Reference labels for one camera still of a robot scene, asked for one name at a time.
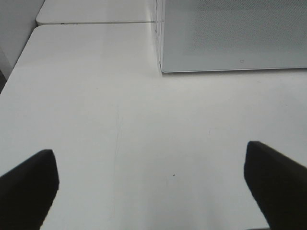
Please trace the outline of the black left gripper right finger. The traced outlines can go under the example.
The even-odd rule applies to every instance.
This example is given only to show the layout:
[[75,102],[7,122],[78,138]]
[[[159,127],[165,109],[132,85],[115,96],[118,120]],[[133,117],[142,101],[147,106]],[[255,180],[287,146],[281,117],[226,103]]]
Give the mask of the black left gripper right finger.
[[247,144],[244,179],[271,230],[307,228],[307,169],[259,141]]

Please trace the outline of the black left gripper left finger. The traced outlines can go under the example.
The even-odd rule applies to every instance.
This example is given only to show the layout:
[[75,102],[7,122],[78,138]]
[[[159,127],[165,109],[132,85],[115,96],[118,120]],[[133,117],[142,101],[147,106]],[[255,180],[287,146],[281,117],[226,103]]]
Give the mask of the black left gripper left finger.
[[0,228],[38,230],[59,189],[54,152],[44,149],[0,178]]

